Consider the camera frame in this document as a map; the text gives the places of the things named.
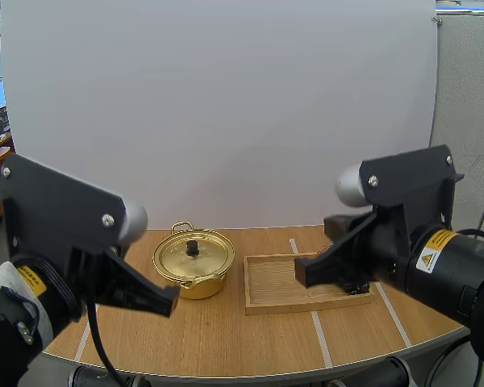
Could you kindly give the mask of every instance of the pot lid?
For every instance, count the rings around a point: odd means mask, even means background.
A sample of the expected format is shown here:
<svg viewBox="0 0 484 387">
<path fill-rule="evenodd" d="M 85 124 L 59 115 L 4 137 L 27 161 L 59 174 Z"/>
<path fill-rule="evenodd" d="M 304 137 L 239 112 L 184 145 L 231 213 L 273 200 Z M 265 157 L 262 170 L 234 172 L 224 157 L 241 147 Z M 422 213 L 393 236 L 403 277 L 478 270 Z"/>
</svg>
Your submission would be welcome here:
<svg viewBox="0 0 484 387">
<path fill-rule="evenodd" d="M 189 230 L 176 231 L 188 225 Z M 190 222 L 172 226 L 172 234 L 154 252 L 154 264 L 163 277 L 192 281 L 212 273 L 225 273 L 235 259 L 235 249 L 225 236 L 212 230 L 194 229 Z"/>
</svg>

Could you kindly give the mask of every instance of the screw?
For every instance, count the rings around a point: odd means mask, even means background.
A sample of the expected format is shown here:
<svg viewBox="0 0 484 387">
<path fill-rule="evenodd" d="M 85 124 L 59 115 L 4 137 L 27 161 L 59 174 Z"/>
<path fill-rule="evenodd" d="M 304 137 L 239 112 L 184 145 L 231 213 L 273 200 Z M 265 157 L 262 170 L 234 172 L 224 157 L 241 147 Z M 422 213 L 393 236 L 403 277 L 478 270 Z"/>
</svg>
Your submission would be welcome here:
<svg viewBox="0 0 484 387">
<path fill-rule="evenodd" d="M 34 338 L 31 335 L 31 332 L 27 329 L 25 324 L 21 321 L 18 321 L 16 323 L 16 329 L 18 330 L 19 334 L 23 337 L 23 340 L 25 340 L 25 343 L 32 345 L 34 343 Z"/>
<path fill-rule="evenodd" d="M 368 184 L 371 188 L 375 188 L 378 185 L 378 177 L 372 176 L 368 180 Z"/>
<path fill-rule="evenodd" d="M 109 214 L 104 214 L 102 216 L 102 224 L 104 225 L 105 228 L 110 228 L 115 225 L 115 218 L 113 218 Z"/>
</svg>

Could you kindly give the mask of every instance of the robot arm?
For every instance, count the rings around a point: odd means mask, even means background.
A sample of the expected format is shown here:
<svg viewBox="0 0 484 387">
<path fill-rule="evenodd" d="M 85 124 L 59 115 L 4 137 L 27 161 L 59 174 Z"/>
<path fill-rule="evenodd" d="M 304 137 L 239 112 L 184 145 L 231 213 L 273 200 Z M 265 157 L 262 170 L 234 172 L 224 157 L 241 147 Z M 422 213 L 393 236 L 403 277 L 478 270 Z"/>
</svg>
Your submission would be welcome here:
<svg viewBox="0 0 484 387">
<path fill-rule="evenodd" d="M 0 200 L 10 255 L 0 266 L 0 385 L 16 385 L 86 304 L 95 346 L 115 374 L 95 302 L 170 316 L 179 294 L 123 261 L 147 226 L 144 208 L 17 155 L 4 162 Z"/>
<path fill-rule="evenodd" d="M 446 146 L 363 161 L 343 175 L 337 192 L 350 206 L 373 209 L 324 219 L 334 244 L 318 259 L 297 259 L 296 278 L 353 293 L 369 281 L 387 282 L 468 327 L 484 361 L 484 242 L 450 227 L 462 178 Z"/>
</svg>

